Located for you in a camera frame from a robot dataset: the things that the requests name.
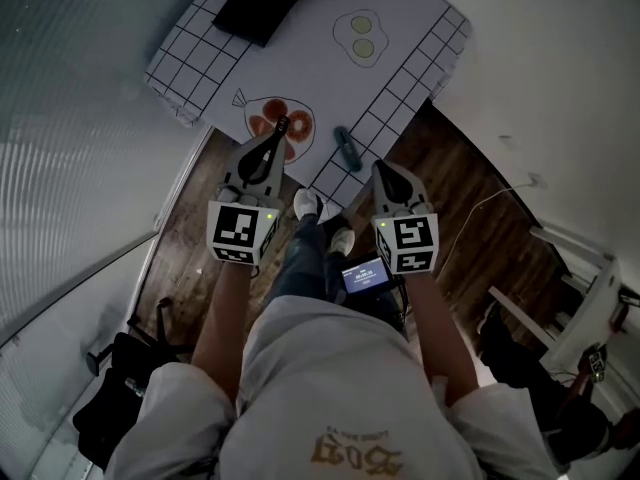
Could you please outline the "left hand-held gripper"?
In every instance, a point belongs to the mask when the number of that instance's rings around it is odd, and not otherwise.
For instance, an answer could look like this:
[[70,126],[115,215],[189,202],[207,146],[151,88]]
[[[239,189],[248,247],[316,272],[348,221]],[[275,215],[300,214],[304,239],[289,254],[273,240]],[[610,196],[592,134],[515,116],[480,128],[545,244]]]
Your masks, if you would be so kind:
[[285,139],[274,132],[254,137],[233,153],[225,184],[208,203],[207,245],[222,262],[259,266],[278,229],[280,209],[259,197],[277,197],[284,171]]

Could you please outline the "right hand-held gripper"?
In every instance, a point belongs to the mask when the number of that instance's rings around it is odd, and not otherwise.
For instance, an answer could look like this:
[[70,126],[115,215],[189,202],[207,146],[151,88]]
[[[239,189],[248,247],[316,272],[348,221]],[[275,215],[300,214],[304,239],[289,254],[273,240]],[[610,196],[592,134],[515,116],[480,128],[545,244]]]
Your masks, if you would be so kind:
[[[391,161],[372,166],[373,193],[377,214],[392,211],[432,211],[425,186],[408,169]],[[374,218],[376,247],[394,275],[431,272],[439,252],[436,214]]]

